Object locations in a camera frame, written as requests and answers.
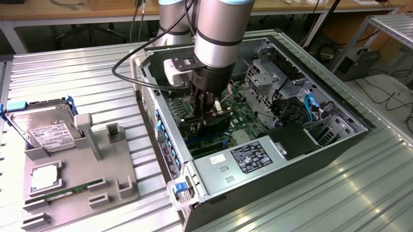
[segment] warning label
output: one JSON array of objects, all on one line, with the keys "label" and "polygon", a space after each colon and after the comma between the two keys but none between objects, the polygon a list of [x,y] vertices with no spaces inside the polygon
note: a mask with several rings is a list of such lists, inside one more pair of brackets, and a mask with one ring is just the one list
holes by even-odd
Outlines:
[{"label": "warning label", "polygon": [[231,154],[245,174],[273,163],[259,142],[254,142],[231,150]]},{"label": "warning label", "polygon": [[46,149],[75,143],[64,123],[30,130],[40,146]]}]

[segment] wooden table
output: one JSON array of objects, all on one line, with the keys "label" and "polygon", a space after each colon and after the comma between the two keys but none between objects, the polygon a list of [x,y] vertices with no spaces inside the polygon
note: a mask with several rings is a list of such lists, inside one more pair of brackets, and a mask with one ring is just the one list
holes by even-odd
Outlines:
[{"label": "wooden table", "polygon": [[[334,0],[330,3],[321,4],[317,7],[316,13],[321,14],[314,24],[312,33],[306,40],[306,44],[312,41],[317,29],[325,19],[328,9],[332,7]],[[393,13],[397,12],[404,2],[408,0],[390,0],[393,3]],[[255,0],[251,15],[290,15],[290,14],[310,14],[314,10],[314,5],[309,3],[291,2],[285,3],[282,0]],[[382,11],[382,6],[360,6],[352,0],[341,0],[336,12],[354,11]],[[86,23],[108,23],[131,21],[134,9],[122,10],[100,10],[92,11],[90,5],[79,6],[79,10],[72,10],[67,7],[54,5],[50,0],[26,0],[24,4],[4,5],[0,8],[0,29],[7,37],[7,40],[16,54],[28,53],[21,39],[16,33],[16,27],[26,26],[47,26],[47,25],[67,25]],[[159,19],[159,4],[158,0],[147,0],[144,20]]]}]

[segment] metal table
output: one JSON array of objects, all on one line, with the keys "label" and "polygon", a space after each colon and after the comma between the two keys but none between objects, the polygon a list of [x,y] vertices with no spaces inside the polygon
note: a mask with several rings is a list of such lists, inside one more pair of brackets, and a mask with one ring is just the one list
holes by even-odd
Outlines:
[{"label": "metal table", "polygon": [[406,14],[368,16],[350,42],[344,48],[344,51],[336,56],[329,64],[329,70],[332,70],[332,72],[336,72],[349,50],[356,45],[369,25],[386,33],[408,48],[413,49],[413,16]]},{"label": "metal table", "polygon": [[[354,95],[329,70],[283,33],[275,38],[344,96],[377,129],[322,170],[209,223],[198,231],[409,231],[413,229],[413,140]],[[39,101],[70,93],[82,112],[91,112],[98,129],[118,121],[127,128],[139,200],[78,221],[59,231],[181,231],[166,183],[131,99],[132,87],[110,73],[132,45],[106,46],[15,56],[4,66],[8,98]],[[128,74],[126,63],[119,71]],[[0,156],[0,228],[21,231],[21,141],[4,127]]]}]

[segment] motherboard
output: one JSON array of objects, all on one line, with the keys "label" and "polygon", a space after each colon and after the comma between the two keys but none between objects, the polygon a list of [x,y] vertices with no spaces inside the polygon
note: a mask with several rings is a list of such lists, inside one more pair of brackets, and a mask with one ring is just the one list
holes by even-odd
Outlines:
[{"label": "motherboard", "polygon": [[166,97],[181,135],[195,159],[251,141],[267,130],[257,118],[258,112],[254,112],[246,103],[243,97],[246,89],[235,86],[229,85],[221,102],[225,108],[231,108],[229,126],[219,132],[205,135],[197,134],[201,117],[193,115],[190,93],[174,93]]}]

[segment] hard drive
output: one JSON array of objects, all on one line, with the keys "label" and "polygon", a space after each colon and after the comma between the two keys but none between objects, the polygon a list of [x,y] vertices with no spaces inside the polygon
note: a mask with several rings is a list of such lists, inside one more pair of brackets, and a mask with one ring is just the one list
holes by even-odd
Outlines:
[{"label": "hard drive", "polygon": [[43,147],[56,152],[75,147],[75,139],[83,137],[75,128],[76,109],[72,98],[44,102],[9,102],[3,119],[24,138],[28,149]]}]

